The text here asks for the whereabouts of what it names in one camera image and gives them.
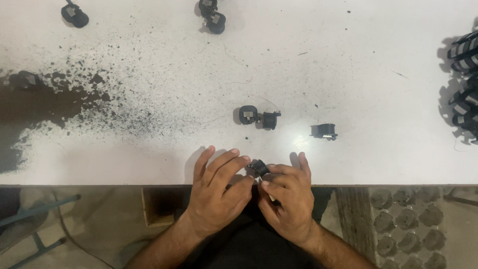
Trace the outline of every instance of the dark stain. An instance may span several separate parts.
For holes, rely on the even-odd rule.
[[[90,82],[88,82],[89,84],[93,84],[93,83],[96,83],[96,84],[99,84],[99,83],[105,83],[105,81],[103,80],[103,78],[98,74],[96,73],[93,78],[90,80]]]
[[[103,93],[103,94],[101,95],[101,100],[103,100],[104,102],[109,102],[109,101],[111,101],[111,99],[109,98],[109,94],[107,94],[107,93]]]
[[[110,101],[107,93],[88,92],[81,85],[70,89],[71,82],[59,72],[46,74],[43,78],[49,78],[57,89],[43,83],[26,90],[17,89],[8,84],[8,75],[0,77],[0,173],[17,168],[22,152],[11,147],[26,141],[26,137],[20,137],[24,129],[44,128],[43,121],[51,121],[63,129],[65,122],[76,115],[81,116],[82,110],[105,113],[109,109],[96,102],[100,99]],[[100,76],[96,81],[104,82]]]

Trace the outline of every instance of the white table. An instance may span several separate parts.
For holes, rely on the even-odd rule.
[[[24,162],[0,184],[190,184],[209,145],[266,163],[305,151],[317,185],[478,182],[478,146],[438,109],[458,88],[437,56],[472,30],[478,1],[220,0],[221,35],[202,28],[194,0],[75,3],[83,29],[62,21],[64,1],[3,0],[1,67],[65,73],[70,57],[108,70],[98,89],[121,96],[110,102],[121,120],[109,128],[85,111],[88,126],[76,116],[25,130],[14,145]],[[276,110],[251,95],[279,107],[275,130],[236,123],[243,105]],[[311,136],[322,123],[337,125],[336,141]]]

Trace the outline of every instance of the thin wire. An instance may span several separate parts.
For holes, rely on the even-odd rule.
[[[217,120],[217,119],[220,118],[220,117],[224,117],[224,116],[219,116],[219,117],[217,117],[216,119],[214,119],[214,120],[212,120],[212,121],[205,122],[205,123],[211,123],[211,122]],[[181,119],[181,120],[182,120],[183,122],[187,122],[187,123],[197,123],[197,122],[185,121],[185,120],[183,120],[183,119]]]
[[[56,193],[53,191],[53,196],[55,197],[55,201],[58,201],[57,197],[56,197]],[[66,237],[68,238],[68,240],[70,240],[71,243],[73,243],[73,245],[77,246],[79,249],[83,250],[86,254],[98,259],[99,261],[101,261],[102,263],[106,264],[108,267],[110,267],[111,269],[115,269],[111,264],[105,262],[103,259],[101,259],[100,257],[98,256],[95,256],[93,255],[92,253],[88,252],[84,247],[82,247],[80,244],[78,244],[74,239],[73,237],[71,236],[70,232],[68,231],[66,225],[65,225],[65,221],[63,219],[63,216],[61,215],[61,211],[60,211],[60,207],[58,206],[57,207],[58,209],[58,217],[60,219],[60,224],[61,224],[61,228],[63,229],[63,232],[65,233]]]
[[[279,111],[279,107],[278,107],[278,106],[276,106],[273,102],[271,102],[271,101],[265,99],[264,97],[262,97],[262,96],[260,96],[260,95],[258,96],[258,95],[254,95],[254,94],[243,94],[242,96],[244,96],[244,95],[251,95],[251,96],[255,96],[255,97],[261,98],[262,100],[267,101],[267,102],[273,104],[273,105],[277,108],[277,111]]]

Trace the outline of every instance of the metal terminal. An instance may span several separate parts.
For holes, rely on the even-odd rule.
[[[215,14],[214,16],[211,16],[211,18],[212,18],[212,23],[217,24],[219,22],[219,19],[221,18],[221,16]]]
[[[75,8],[67,7],[66,12],[68,12],[68,15],[70,15],[70,17],[73,17],[76,15]]]
[[[203,0],[203,4],[206,6],[212,6],[212,1],[211,0]]]
[[[243,116],[246,117],[247,120],[250,120],[251,117],[254,117],[254,112],[252,111],[244,112]]]

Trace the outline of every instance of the concrete floor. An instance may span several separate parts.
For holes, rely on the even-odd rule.
[[[117,269],[122,268],[125,262],[124,255],[120,255],[124,247],[141,239],[152,238],[164,229],[145,226],[141,188],[134,186],[24,188],[21,192],[22,206],[28,208],[37,200],[54,201],[53,191],[59,199],[75,194],[82,195],[79,201],[60,207],[65,224],[80,245]],[[322,225],[342,236],[335,194],[324,213]],[[65,236],[57,210],[50,211],[38,234],[46,246]],[[0,255],[0,269],[8,268],[35,251],[33,238],[29,236]],[[67,241],[23,268],[108,267]]]

